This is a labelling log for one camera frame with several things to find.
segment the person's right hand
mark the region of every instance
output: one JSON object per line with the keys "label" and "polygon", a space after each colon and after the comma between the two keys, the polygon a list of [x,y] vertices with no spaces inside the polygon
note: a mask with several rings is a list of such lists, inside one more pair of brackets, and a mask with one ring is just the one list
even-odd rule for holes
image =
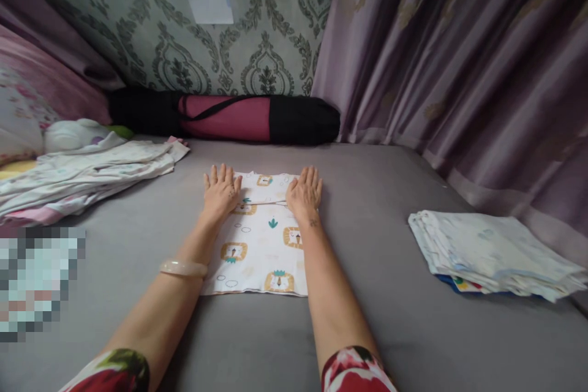
{"label": "person's right hand", "polygon": [[314,167],[304,167],[300,178],[292,180],[286,192],[286,202],[299,224],[318,219],[322,190],[323,180],[319,179],[319,170]]}

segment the bed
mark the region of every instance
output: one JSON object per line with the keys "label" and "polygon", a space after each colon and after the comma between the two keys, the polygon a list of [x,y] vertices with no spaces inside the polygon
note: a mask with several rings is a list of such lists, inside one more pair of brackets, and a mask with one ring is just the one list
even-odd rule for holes
{"label": "bed", "polygon": [[[1,351],[0,390],[58,390],[92,359],[181,244],[202,208],[202,174],[222,161],[241,172],[320,169],[326,230],[400,391],[588,387],[588,320],[569,301],[461,296],[429,273],[408,215],[472,208],[414,152],[199,140],[190,147],[174,173],[60,223],[87,229],[86,257],[60,319]],[[307,299],[200,298],[160,390],[319,391]]]}

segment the damask wallpaper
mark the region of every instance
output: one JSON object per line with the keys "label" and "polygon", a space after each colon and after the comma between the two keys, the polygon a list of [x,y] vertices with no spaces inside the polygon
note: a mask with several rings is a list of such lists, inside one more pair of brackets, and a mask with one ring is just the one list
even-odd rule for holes
{"label": "damask wallpaper", "polygon": [[128,83],[199,94],[311,91],[331,0],[230,0],[235,24],[188,0],[49,0]]}

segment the red floral clothing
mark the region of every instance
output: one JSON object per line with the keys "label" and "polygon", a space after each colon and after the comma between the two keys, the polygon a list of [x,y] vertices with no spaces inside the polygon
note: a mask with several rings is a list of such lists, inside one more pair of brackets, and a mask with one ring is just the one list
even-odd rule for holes
{"label": "red floral clothing", "polygon": [[396,392],[384,368],[361,346],[341,349],[326,362],[323,392]]}
{"label": "red floral clothing", "polygon": [[[323,369],[324,392],[396,392],[382,365],[365,348],[351,346],[333,355]],[[147,392],[149,366],[131,349],[102,354],[60,392]]]}

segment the bracelet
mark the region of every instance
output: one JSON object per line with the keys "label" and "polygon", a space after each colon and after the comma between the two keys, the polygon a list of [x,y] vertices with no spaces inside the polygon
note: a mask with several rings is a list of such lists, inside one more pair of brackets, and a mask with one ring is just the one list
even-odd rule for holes
{"label": "bracelet", "polygon": [[208,266],[196,262],[181,262],[168,259],[159,267],[161,273],[175,274],[177,276],[200,277],[204,279],[208,273]]}

